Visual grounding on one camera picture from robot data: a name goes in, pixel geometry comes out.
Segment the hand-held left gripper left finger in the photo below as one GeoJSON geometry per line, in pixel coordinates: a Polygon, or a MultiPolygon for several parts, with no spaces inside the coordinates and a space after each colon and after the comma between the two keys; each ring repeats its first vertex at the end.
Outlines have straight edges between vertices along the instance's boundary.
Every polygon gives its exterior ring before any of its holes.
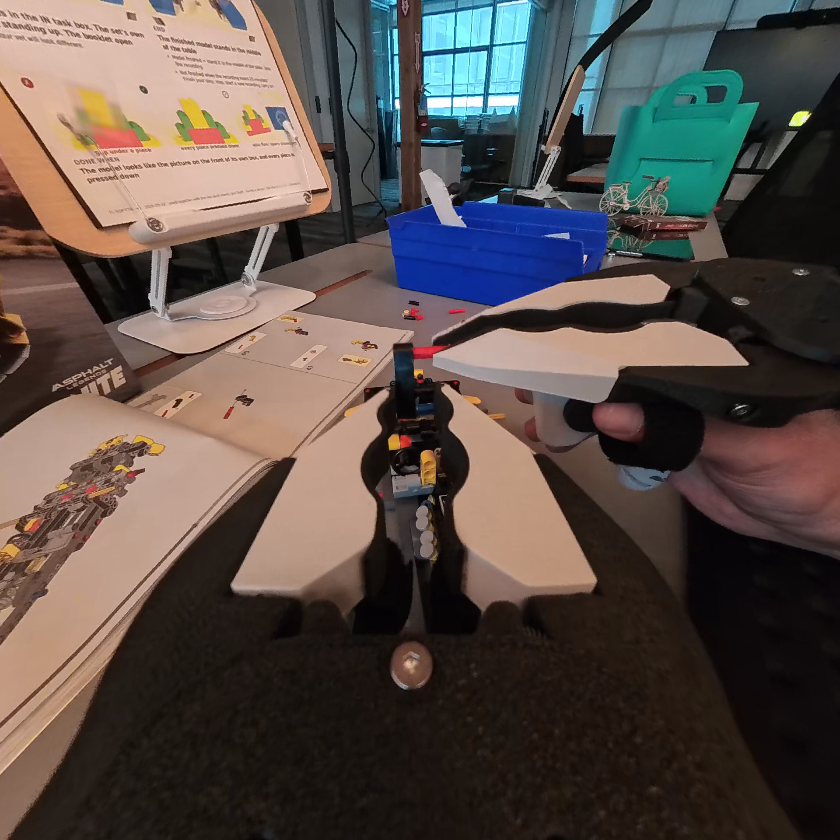
{"type": "Polygon", "coordinates": [[[366,573],[369,548],[385,549],[377,485],[389,469],[395,424],[387,388],[298,452],[245,560],[238,595],[328,601],[346,616],[382,573],[366,573]]]}

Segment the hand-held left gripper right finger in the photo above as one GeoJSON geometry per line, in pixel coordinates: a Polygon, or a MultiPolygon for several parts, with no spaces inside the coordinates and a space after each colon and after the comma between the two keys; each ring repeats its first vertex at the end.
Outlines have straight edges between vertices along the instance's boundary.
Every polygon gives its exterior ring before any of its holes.
{"type": "Polygon", "coordinates": [[[448,431],[464,447],[465,482],[452,503],[465,548],[463,593],[485,610],[533,596],[593,592],[595,574],[533,452],[449,385],[448,431]]]}

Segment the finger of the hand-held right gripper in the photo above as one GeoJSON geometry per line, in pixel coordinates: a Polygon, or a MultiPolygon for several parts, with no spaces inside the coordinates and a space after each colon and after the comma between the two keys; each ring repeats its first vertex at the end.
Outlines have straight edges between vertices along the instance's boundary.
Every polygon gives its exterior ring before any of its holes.
{"type": "Polygon", "coordinates": [[[634,349],[679,332],[656,276],[567,281],[493,308],[446,333],[450,349],[634,349]]]}
{"type": "Polygon", "coordinates": [[[726,339],[684,322],[621,332],[495,329],[438,352],[434,365],[460,377],[603,402],[629,366],[745,366],[726,339]]]}

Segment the toy brick car chassis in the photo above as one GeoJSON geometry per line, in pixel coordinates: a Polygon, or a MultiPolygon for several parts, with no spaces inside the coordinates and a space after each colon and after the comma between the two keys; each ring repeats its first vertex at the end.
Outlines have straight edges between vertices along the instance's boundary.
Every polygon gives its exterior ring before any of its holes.
{"type": "Polygon", "coordinates": [[[409,421],[396,417],[393,381],[387,388],[364,390],[365,402],[377,403],[372,415],[373,436],[364,437],[361,450],[358,474],[363,510],[355,516],[356,523],[372,532],[361,555],[364,574],[371,579],[366,585],[369,590],[374,589],[375,580],[398,565],[386,535],[385,499],[379,491],[382,479],[392,489],[395,501],[418,504],[416,558],[433,565],[441,552],[457,543],[449,523],[454,516],[451,502],[469,468],[463,445],[448,431],[459,381],[434,383],[434,415],[409,421]],[[378,402],[381,392],[385,399],[378,402]]]}

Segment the black toy connector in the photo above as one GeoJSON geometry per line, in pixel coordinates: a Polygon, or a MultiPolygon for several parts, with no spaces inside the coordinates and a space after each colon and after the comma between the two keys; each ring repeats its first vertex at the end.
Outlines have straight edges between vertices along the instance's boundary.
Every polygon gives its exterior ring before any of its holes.
{"type": "Polygon", "coordinates": [[[392,395],[397,419],[409,421],[434,415],[435,383],[415,374],[412,343],[393,346],[394,381],[392,395]]]}

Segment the dark toy set box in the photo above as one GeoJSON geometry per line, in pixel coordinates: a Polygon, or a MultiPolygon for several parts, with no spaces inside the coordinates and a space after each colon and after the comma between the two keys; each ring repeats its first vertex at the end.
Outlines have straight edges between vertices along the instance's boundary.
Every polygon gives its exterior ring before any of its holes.
{"type": "Polygon", "coordinates": [[[89,393],[125,402],[140,382],[1,164],[1,431],[89,393]]]}

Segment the person's right hand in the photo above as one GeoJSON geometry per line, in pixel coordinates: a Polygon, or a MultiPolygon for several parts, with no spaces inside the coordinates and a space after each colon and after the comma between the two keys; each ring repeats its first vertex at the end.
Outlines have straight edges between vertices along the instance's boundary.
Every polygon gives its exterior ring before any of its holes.
{"type": "Polygon", "coordinates": [[[839,558],[839,413],[782,427],[707,417],[703,445],[668,483],[718,525],[839,558]]]}

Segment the blue plastic bin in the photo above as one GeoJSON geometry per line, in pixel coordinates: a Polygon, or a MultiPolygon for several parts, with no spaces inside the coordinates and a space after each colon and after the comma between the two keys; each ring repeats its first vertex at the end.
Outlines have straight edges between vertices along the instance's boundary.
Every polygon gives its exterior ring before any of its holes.
{"type": "Polygon", "coordinates": [[[456,208],[443,225],[430,205],[388,219],[400,288],[489,306],[601,268],[604,213],[494,203],[456,208]]]}

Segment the brown flat boxes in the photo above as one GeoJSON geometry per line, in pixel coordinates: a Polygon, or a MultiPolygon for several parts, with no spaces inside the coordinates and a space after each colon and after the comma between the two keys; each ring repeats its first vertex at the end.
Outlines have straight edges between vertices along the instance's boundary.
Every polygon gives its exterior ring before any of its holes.
{"type": "Polygon", "coordinates": [[[707,227],[705,217],[618,214],[611,218],[621,235],[644,242],[686,239],[707,227]]]}

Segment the black office chair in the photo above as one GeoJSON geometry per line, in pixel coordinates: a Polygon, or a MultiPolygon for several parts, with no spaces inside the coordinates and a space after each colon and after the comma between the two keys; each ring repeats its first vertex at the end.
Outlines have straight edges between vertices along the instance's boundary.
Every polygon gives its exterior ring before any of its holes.
{"type": "Polygon", "coordinates": [[[839,79],[722,230],[730,257],[839,268],[839,79]]]}

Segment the building instruction book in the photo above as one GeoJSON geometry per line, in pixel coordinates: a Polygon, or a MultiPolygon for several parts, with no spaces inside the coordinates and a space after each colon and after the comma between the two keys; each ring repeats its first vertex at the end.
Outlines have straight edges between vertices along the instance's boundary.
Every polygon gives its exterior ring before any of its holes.
{"type": "Polygon", "coordinates": [[[202,530],[412,336],[289,313],[129,404],[74,395],[2,438],[2,770],[202,530]]]}

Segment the white paper sheet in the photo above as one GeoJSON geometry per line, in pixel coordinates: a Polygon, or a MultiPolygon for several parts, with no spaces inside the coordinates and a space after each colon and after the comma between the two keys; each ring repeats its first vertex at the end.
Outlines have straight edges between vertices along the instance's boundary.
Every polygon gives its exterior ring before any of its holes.
{"type": "Polygon", "coordinates": [[[433,170],[426,169],[420,171],[419,178],[435,210],[438,222],[443,226],[466,228],[465,221],[457,214],[452,204],[452,196],[441,176],[433,170]]]}

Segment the white and tan desk lamp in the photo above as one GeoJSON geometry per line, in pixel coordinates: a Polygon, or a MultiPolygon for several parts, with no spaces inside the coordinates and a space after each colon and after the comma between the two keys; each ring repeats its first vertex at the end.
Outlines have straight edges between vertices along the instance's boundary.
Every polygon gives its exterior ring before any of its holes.
{"type": "Polygon", "coordinates": [[[550,130],[545,136],[545,139],[541,139],[538,145],[538,154],[543,154],[544,156],[539,177],[532,187],[519,188],[514,192],[514,203],[524,204],[526,206],[547,207],[549,201],[560,198],[559,194],[554,191],[549,183],[549,179],[554,166],[560,158],[561,141],[573,116],[574,105],[581,94],[585,82],[585,72],[600,54],[608,49],[614,41],[648,11],[651,5],[651,1],[637,1],[630,6],[626,12],[622,13],[596,39],[594,44],[586,50],[583,57],[574,67],[563,88],[556,113],[549,127],[550,130]]]}

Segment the black monitor screen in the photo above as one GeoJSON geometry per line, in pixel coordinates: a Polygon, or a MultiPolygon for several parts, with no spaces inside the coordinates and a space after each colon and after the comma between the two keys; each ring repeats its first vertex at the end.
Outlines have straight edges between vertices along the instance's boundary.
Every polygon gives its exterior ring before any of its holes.
{"type": "Polygon", "coordinates": [[[742,102],[759,104],[752,128],[783,132],[799,111],[813,111],[839,72],[839,26],[718,32],[704,70],[742,78],[742,102]]]}

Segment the dark dotted panel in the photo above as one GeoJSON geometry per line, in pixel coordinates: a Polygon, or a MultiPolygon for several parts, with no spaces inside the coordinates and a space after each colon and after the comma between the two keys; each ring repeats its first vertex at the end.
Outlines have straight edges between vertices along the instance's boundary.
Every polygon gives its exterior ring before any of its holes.
{"type": "Polygon", "coordinates": [[[839,562],[686,506],[688,612],[803,838],[839,838],[839,562]]]}

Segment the wooden support post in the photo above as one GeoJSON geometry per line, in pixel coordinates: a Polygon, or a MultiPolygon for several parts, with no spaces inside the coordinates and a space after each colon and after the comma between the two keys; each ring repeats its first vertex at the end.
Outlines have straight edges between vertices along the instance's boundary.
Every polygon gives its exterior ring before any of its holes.
{"type": "Polygon", "coordinates": [[[423,91],[421,1],[398,1],[397,33],[400,69],[399,99],[401,120],[401,205],[404,212],[423,204],[421,171],[421,130],[417,108],[423,91]]]}

